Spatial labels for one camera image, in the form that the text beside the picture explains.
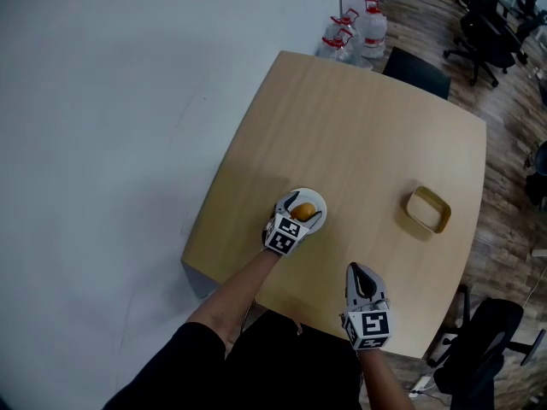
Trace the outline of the person's left forearm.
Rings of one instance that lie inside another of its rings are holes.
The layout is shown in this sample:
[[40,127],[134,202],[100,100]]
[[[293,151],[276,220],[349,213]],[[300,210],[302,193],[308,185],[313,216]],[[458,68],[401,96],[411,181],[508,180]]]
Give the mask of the person's left forearm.
[[260,251],[214,291],[187,319],[207,326],[223,343],[244,316],[280,256],[271,249]]

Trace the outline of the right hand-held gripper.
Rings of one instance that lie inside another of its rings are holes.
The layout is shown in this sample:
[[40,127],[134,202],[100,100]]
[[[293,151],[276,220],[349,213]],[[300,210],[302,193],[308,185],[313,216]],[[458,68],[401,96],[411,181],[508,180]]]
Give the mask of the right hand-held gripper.
[[355,351],[381,349],[391,337],[389,302],[382,277],[371,268],[351,262],[346,271],[347,307],[342,327]]

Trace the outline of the clear red-capped water bottle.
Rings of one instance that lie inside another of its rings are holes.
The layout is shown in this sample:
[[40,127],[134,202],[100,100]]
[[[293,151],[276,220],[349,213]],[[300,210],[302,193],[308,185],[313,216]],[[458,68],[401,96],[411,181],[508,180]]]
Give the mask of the clear red-capped water bottle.
[[379,8],[378,0],[365,0],[362,16],[362,56],[381,58],[385,52],[387,17]]
[[331,37],[322,37],[316,56],[335,62],[354,65],[353,34],[347,29],[339,29]]
[[343,39],[349,39],[354,44],[361,39],[361,34],[358,29],[358,21],[360,14],[354,9],[348,9],[339,17],[331,16],[331,23],[326,28],[325,36],[329,39],[336,35]]

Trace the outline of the white power strip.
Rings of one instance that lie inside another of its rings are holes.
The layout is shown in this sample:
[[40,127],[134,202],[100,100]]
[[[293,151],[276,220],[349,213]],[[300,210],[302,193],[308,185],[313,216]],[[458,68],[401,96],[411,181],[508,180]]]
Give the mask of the white power strip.
[[432,377],[428,375],[422,375],[413,387],[410,388],[409,397],[411,399],[416,398],[421,392],[424,392],[428,389]]

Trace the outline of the black round stool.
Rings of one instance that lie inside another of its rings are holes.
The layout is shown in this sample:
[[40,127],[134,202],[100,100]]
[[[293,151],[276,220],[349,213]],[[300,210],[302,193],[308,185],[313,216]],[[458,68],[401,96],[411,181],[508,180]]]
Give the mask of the black round stool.
[[547,140],[532,147],[524,166],[534,169],[534,173],[526,177],[525,193],[532,205],[540,207],[547,198]]

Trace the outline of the yellow rectangular container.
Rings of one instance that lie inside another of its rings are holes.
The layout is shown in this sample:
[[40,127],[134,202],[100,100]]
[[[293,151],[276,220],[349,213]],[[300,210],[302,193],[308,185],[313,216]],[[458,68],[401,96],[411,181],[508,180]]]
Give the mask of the yellow rectangular container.
[[450,205],[424,185],[417,186],[409,195],[405,212],[418,225],[433,234],[444,231],[452,214]]

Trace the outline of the white table leg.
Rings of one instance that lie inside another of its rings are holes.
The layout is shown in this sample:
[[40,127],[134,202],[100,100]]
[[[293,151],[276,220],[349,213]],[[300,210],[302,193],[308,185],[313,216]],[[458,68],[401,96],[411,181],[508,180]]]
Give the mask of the white table leg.
[[186,262],[182,261],[181,264],[185,270],[189,285],[200,302],[208,298],[220,286],[212,278],[189,266]]

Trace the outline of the person's black clothing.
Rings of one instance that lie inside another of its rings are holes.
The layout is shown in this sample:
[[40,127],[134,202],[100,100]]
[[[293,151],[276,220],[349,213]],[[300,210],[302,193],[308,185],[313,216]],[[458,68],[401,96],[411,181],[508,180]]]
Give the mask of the person's black clothing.
[[361,381],[348,341],[268,311],[230,350],[183,324],[103,410],[361,410]]

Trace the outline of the black office chair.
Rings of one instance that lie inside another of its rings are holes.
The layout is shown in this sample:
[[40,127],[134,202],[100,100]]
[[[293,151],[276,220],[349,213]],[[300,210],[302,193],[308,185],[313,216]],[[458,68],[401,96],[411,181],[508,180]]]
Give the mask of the black office chair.
[[533,31],[547,25],[547,10],[535,9],[538,0],[515,0],[516,17],[523,20],[517,27],[516,37],[523,42]]
[[470,295],[465,284],[457,291],[463,295],[462,325],[443,326],[446,350],[427,365],[434,369],[433,381],[440,393],[451,397],[450,410],[494,410],[494,377],[504,364],[506,349],[521,353],[527,364],[543,341],[541,330],[532,344],[512,340],[523,317],[523,307],[515,302],[487,298],[470,310]]
[[467,13],[460,20],[463,35],[455,38],[455,49],[443,51],[445,59],[454,55],[473,63],[470,85],[476,84],[479,70],[484,69],[491,77],[491,86],[498,87],[491,67],[506,73],[515,65],[515,54],[521,48],[509,22],[497,12],[498,3],[499,0],[468,0]]

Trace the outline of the person's right forearm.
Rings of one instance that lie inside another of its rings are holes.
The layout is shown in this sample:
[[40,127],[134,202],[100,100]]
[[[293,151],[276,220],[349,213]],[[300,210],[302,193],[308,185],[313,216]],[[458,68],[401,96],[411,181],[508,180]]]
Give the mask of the person's right forearm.
[[356,353],[371,410],[415,410],[409,394],[397,381],[382,350],[366,349]]

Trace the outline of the white round plate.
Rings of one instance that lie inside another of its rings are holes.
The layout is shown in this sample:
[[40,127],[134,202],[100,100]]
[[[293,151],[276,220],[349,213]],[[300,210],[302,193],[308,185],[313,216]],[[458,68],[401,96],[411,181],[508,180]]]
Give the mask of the white round plate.
[[[317,191],[312,190],[310,188],[298,188],[298,189],[295,189],[295,190],[299,191],[299,196],[296,199],[296,201],[290,206],[290,211],[299,204],[302,204],[302,203],[305,203],[305,202],[311,202],[315,205],[316,212],[317,211],[322,211],[323,212],[323,219],[321,221],[321,227],[322,227],[324,225],[324,223],[326,221],[326,217],[327,217],[326,201],[323,199],[323,197]],[[300,222],[298,220],[295,220],[295,221],[298,222],[300,225],[304,226],[303,225],[304,222]],[[320,230],[320,228],[316,227],[315,229],[309,229],[308,234],[313,234],[316,231]]]

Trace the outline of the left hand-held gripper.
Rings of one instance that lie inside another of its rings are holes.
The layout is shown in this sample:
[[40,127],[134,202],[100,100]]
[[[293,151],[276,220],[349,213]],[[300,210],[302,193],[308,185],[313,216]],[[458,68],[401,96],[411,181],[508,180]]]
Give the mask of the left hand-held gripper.
[[278,255],[289,255],[308,236],[309,229],[321,227],[323,212],[315,212],[303,225],[286,216],[291,215],[290,206],[299,196],[298,190],[281,197],[273,208],[273,214],[262,232],[266,249]]

